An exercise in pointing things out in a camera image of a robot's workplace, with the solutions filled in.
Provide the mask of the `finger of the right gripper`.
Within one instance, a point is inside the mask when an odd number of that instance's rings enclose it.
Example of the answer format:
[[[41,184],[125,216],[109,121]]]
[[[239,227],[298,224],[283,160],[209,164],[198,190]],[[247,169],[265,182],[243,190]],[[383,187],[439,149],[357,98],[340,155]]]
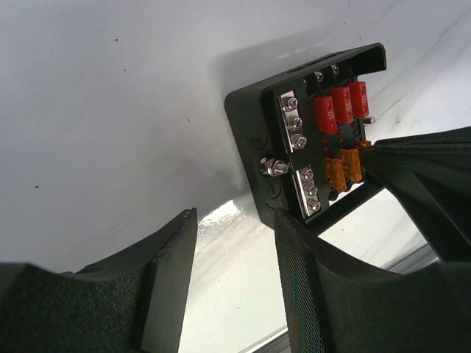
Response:
[[[470,261],[470,128],[379,140],[361,163],[440,260]]]

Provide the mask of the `black fuse box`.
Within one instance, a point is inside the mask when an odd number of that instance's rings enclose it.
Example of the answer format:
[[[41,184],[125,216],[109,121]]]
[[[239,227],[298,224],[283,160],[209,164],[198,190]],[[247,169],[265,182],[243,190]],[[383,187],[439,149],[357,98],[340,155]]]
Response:
[[[370,44],[320,57],[309,63],[229,93],[224,101],[261,221],[275,224],[284,210],[316,234],[322,233],[382,190],[362,167],[360,182],[333,189],[326,158],[341,160],[341,149],[357,149],[367,140],[371,117],[353,114],[351,124],[337,122],[337,132],[319,131],[314,98],[332,88],[386,69],[386,50]]]

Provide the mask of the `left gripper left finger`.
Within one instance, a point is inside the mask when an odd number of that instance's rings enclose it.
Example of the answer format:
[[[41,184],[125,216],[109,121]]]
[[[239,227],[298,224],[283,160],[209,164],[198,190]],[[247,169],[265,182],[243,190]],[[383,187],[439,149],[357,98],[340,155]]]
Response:
[[[197,212],[72,273],[1,265],[3,352],[177,352]]]

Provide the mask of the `red fuse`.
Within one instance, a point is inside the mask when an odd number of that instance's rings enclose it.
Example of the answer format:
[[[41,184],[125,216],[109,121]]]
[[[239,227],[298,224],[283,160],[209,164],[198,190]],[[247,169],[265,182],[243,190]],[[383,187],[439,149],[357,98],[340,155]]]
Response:
[[[336,121],[340,124],[351,124],[353,122],[353,106],[350,89],[346,86],[332,88],[330,95],[333,100]]]
[[[327,135],[337,132],[337,122],[331,96],[314,98],[314,109],[319,131]]]
[[[351,82],[348,85],[352,102],[352,110],[355,116],[366,118],[369,115],[369,103],[364,81]]]

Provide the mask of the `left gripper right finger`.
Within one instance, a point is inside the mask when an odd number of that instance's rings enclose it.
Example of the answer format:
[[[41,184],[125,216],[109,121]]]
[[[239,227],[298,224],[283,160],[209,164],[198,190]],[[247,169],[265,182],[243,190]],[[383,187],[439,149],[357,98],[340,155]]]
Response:
[[[468,352],[470,265],[433,263],[396,274],[275,215],[293,352]]]

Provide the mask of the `orange fuse pair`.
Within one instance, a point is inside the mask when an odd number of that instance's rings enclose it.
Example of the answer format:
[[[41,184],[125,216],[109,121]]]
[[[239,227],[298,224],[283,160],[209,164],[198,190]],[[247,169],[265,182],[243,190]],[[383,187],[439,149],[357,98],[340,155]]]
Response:
[[[340,150],[344,176],[352,182],[360,182],[362,177],[362,168],[360,155],[357,149]]]
[[[338,192],[344,192],[347,189],[346,177],[344,174],[343,162],[336,158],[326,158],[326,175],[330,186]]]

